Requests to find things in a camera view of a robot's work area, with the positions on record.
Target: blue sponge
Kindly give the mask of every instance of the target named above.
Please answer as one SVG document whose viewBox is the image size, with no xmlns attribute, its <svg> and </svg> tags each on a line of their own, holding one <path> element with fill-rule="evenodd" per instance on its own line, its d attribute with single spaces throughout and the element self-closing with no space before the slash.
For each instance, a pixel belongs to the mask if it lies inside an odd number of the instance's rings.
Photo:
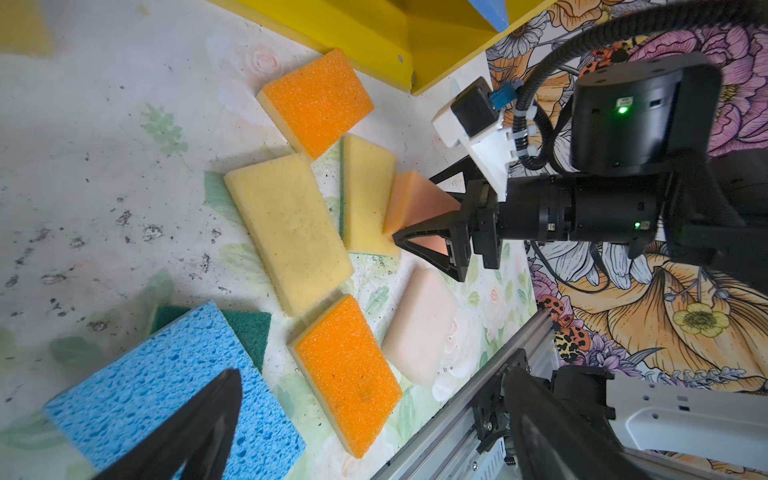
<svg viewBox="0 0 768 480">
<path fill-rule="evenodd" d="M 243 405 L 224 478 L 283 478 L 305 444 L 213 302 L 158 331 L 45 406 L 101 471 L 128 453 L 226 368 Z"/>
</svg>

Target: floral wallpaper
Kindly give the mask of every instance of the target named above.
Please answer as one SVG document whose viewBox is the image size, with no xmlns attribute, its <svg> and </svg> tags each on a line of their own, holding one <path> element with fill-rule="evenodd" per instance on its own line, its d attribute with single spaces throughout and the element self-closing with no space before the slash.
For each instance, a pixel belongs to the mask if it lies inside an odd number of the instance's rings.
<svg viewBox="0 0 768 480">
<path fill-rule="evenodd" d="M 654 3 L 633 0 L 558 0 L 486 51 L 494 88 L 526 74 L 573 34 Z M 538 102 L 555 124 L 582 75 L 614 63 L 703 52 L 723 72 L 723 89 L 710 155 L 768 147 L 768 31 L 702 28 L 617 42 L 554 73 Z M 511 123 L 511 111 L 506 114 Z M 570 125 L 555 142 L 567 161 Z M 532 143 L 541 143 L 534 137 Z M 515 165 L 515 175 L 535 175 Z M 631 259 L 627 248 L 597 245 L 607 272 L 594 265 L 585 242 L 548 243 L 541 248 L 557 274 L 582 290 L 559 283 L 528 251 L 535 299 L 554 308 L 561 363 L 602 366 L 616 375 L 684 388 L 768 395 L 768 296 L 723 273 L 670 261 L 664 242 Z M 738 478 L 768 478 L 755 470 L 665 452 Z"/>
</svg>

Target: table surface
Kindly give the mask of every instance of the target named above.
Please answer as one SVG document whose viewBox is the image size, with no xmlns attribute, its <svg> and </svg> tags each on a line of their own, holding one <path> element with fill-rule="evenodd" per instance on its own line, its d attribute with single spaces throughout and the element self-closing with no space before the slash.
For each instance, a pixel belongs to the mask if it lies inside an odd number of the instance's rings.
<svg viewBox="0 0 768 480">
<path fill-rule="evenodd" d="M 203 0 L 40 6 L 55 53 L 0 55 L 0 477 L 94 473 L 40 408 L 144 340 L 160 304 L 273 314 L 262 374 L 307 444 L 290 478 L 370 477 L 535 311 L 519 242 L 498 271 L 473 257 L 465 283 L 444 276 L 459 310 L 435 385 L 396 372 L 403 400 L 352 458 L 285 347 L 325 304 L 285 317 L 221 180 L 291 152 L 254 92 L 319 54 Z M 432 116 L 479 75 L 484 55 L 415 98 L 360 74 L 376 109 L 352 132 L 433 175 L 465 153 Z M 338 145 L 313 171 L 338 221 Z M 425 263 L 351 257 L 341 290 L 380 341 Z"/>
</svg>

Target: yellow sponge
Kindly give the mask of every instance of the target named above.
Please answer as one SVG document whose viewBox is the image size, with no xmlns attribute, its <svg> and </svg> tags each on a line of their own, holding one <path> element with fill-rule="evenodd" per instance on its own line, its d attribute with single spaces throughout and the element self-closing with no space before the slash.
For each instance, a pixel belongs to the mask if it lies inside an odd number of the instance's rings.
<svg viewBox="0 0 768 480">
<path fill-rule="evenodd" d="M 317 160 L 373 111 L 341 50 L 266 84 L 257 100 L 295 151 Z"/>
<path fill-rule="evenodd" d="M 362 458 L 402 390 L 357 300 L 343 296 L 289 347 L 344 448 Z"/>
<path fill-rule="evenodd" d="M 382 233 L 397 157 L 356 135 L 343 140 L 343 232 L 348 252 L 400 256 L 392 235 Z"/>
<path fill-rule="evenodd" d="M 306 155 L 240 168 L 224 182 L 286 315 L 300 315 L 352 276 Z"/>
</svg>

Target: yellow shelf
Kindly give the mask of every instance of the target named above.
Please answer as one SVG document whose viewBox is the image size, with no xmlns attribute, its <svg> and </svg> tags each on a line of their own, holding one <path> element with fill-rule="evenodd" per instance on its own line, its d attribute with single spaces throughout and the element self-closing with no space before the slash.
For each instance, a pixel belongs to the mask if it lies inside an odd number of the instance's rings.
<svg viewBox="0 0 768 480">
<path fill-rule="evenodd" d="M 419 95 L 547 8 L 554 0 L 507 0 L 497 32 L 468 0 L 209 0 Z"/>
</svg>

